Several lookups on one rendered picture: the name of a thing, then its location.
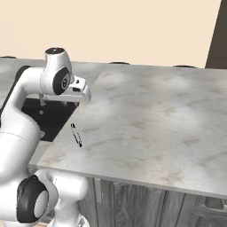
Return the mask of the dark brown tall cabinet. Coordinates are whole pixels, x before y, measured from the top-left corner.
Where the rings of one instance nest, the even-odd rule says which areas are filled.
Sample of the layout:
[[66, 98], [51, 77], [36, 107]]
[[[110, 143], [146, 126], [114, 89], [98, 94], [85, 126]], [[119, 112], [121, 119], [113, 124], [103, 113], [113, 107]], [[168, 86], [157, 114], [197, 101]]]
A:
[[227, 0], [220, 4], [206, 68], [227, 69]]

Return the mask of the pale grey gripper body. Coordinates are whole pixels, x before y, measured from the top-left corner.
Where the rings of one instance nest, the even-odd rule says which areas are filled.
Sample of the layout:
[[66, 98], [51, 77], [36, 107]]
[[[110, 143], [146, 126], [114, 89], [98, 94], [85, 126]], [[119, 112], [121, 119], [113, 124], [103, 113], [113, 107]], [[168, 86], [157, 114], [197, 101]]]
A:
[[82, 89], [70, 84], [67, 89], [60, 95], [56, 95], [53, 90], [45, 90], [42, 88], [29, 89], [27, 94], [30, 96], [43, 95], [44, 100], [61, 101], [61, 102], [79, 102], [89, 103], [91, 100], [91, 92], [88, 85], [84, 85]]

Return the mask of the black sink basin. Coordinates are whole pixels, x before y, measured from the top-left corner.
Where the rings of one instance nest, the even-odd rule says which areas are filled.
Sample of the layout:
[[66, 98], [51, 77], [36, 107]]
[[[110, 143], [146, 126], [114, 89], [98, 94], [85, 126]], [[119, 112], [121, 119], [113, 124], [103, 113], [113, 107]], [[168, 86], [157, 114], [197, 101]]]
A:
[[42, 106], [39, 99], [27, 98], [22, 112], [37, 122], [42, 132], [41, 140], [52, 142], [75, 109], [76, 104], [73, 102], [50, 100]]

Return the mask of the grey wooden counter cabinet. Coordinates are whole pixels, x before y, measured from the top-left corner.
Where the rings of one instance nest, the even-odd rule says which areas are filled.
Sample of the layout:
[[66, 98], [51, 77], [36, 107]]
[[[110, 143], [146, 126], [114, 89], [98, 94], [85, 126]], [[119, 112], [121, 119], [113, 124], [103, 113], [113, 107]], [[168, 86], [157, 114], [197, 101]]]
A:
[[79, 202], [90, 227], [227, 227], [227, 200], [100, 179], [97, 203], [94, 179]]

